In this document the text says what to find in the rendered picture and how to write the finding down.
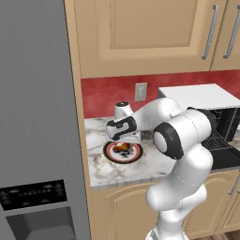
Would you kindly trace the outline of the wide tan cupboard door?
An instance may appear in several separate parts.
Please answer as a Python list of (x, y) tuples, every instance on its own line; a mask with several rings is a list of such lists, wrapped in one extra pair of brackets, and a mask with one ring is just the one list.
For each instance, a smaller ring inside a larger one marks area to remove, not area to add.
[[(84, 78), (207, 71), (227, 0), (75, 0)], [(213, 17), (211, 47), (202, 60)]]

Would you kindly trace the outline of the white wall socket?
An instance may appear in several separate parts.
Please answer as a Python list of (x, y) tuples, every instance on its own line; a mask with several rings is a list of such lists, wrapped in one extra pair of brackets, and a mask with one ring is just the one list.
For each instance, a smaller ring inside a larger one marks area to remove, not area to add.
[(135, 84), (135, 100), (136, 101), (145, 101), (147, 92), (147, 83), (138, 82)]

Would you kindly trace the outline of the narrow tan cupboard door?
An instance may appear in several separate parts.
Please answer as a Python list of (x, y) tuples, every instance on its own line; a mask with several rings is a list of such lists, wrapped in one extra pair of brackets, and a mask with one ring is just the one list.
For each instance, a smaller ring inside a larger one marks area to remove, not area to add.
[(240, 69), (240, 24), (232, 47), (229, 58), (224, 59), (233, 31), (234, 22), (237, 14), (237, 4), (240, 0), (228, 0), (224, 10), (224, 16), (217, 36), (217, 44), (214, 51), (210, 70), (236, 70)]

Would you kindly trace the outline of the grey fridge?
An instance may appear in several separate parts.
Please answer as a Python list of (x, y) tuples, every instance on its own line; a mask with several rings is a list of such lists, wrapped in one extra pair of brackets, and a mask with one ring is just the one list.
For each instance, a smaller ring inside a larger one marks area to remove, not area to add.
[(65, 0), (0, 0), (0, 240), (92, 240)]

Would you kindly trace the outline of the red rimmed round plate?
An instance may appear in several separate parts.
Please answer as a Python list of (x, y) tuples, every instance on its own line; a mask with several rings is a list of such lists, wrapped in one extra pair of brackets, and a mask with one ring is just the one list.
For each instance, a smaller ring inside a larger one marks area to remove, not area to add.
[(114, 152), (113, 147), (121, 143), (122, 142), (107, 142), (104, 145), (103, 154), (111, 162), (117, 164), (130, 164), (143, 156), (143, 148), (137, 143), (130, 143), (130, 148), (127, 151)]

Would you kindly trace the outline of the brown chicken drumstick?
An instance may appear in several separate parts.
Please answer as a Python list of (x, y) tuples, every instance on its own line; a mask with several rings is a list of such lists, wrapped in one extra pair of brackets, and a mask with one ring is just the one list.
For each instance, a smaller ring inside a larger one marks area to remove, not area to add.
[(114, 152), (121, 152), (121, 151), (127, 151), (130, 148), (130, 144), (127, 142), (123, 142), (121, 144), (115, 145), (113, 147)]

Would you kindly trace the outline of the tan arched base cupboard door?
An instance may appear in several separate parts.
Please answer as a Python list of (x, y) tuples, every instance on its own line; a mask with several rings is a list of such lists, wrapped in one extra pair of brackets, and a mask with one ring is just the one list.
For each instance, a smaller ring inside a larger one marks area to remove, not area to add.
[[(183, 229), (189, 239), (209, 236), (218, 226), (230, 199), (229, 191), (237, 171), (211, 173), (205, 181), (207, 199), (185, 218)], [(108, 240), (144, 240), (157, 222), (158, 213), (145, 201), (151, 183), (126, 187), (110, 195), (108, 202)]]
[(223, 233), (240, 230), (240, 188), (234, 192), (229, 201), (220, 230)]

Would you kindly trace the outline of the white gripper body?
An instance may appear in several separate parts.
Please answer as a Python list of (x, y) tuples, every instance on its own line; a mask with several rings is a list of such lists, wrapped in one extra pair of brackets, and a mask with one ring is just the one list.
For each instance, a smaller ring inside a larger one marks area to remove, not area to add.
[(130, 135), (120, 135), (116, 133), (114, 135), (115, 141), (118, 143), (137, 143), (140, 144), (142, 137), (140, 132), (132, 133)]

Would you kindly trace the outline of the black toaster oven door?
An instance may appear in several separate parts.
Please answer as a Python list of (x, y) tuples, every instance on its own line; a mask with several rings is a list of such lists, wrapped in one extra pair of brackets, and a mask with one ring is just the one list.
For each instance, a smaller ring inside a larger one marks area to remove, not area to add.
[(240, 151), (234, 147), (211, 150), (210, 153), (214, 159), (212, 173), (240, 168)]

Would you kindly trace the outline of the white toaster oven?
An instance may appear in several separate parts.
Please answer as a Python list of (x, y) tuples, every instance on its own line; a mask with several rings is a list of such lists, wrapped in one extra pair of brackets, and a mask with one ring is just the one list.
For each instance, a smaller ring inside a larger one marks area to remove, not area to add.
[(213, 137), (240, 151), (240, 100), (215, 83), (159, 87), (158, 98), (173, 98), (182, 108), (210, 111), (217, 122)]

